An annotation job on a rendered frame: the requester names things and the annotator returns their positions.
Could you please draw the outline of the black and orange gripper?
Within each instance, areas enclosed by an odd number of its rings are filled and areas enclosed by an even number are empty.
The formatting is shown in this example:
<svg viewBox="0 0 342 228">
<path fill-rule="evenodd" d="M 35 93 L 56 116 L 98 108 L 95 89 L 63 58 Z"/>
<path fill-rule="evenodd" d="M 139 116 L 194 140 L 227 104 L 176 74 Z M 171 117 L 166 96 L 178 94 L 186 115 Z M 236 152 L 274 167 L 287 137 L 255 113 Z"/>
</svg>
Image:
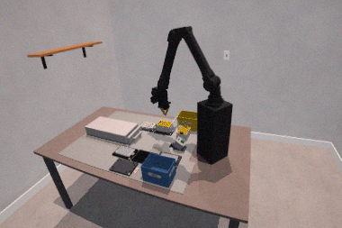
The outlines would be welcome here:
<svg viewBox="0 0 342 228">
<path fill-rule="evenodd" d="M 163 102 L 163 105 L 159 105 L 158 108 L 160 108 L 160 110 L 163 112 L 164 115 L 167 115 L 167 112 L 168 112 L 168 109 L 169 109 L 169 104 L 171 104 L 171 102 L 168 102 L 168 99 L 165 98 L 160 98 L 162 99 L 162 102 Z M 165 110 L 166 110 L 166 113 L 165 113 Z"/>
</svg>

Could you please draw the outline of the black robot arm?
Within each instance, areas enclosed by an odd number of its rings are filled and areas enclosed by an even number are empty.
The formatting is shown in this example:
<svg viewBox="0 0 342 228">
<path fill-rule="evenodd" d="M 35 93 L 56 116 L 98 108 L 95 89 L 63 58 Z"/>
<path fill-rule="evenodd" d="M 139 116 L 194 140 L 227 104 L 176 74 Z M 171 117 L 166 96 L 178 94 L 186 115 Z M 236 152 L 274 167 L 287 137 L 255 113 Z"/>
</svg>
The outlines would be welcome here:
<svg viewBox="0 0 342 228">
<path fill-rule="evenodd" d="M 162 99 L 160 98 L 167 98 L 166 89 L 168 89 L 170 73 L 176 56 L 176 50 L 182 38 L 186 42 L 197 66 L 202 73 L 203 88 L 210 92 L 208 95 L 208 101 L 205 103 L 205 105 L 219 108 L 224 102 L 224 99 L 221 96 L 221 79 L 216 76 L 210 68 L 201 48 L 194 38 L 192 29 L 192 26 L 188 26 L 176 28 L 171 30 L 172 32 L 169 32 L 167 37 L 168 47 L 162 73 L 160 75 L 159 81 L 157 82 L 157 87 L 153 87 L 151 91 L 152 97 L 150 100 L 152 104 L 158 102 L 158 105 L 163 105 Z"/>
</svg>

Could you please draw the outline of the yellow open-top bin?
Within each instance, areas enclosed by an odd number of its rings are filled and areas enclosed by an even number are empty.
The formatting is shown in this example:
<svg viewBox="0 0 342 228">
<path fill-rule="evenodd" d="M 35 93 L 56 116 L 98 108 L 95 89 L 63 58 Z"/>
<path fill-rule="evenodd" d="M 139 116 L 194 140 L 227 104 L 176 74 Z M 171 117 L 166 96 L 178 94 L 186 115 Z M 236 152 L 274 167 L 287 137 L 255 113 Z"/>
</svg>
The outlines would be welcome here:
<svg viewBox="0 0 342 228">
<path fill-rule="evenodd" d="M 191 131 L 197 131 L 197 113 L 189 112 L 189 111 L 181 111 L 177 116 L 180 124 L 182 126 L 187 125 L 187 127 L 191 127 Z"/>
</svg>

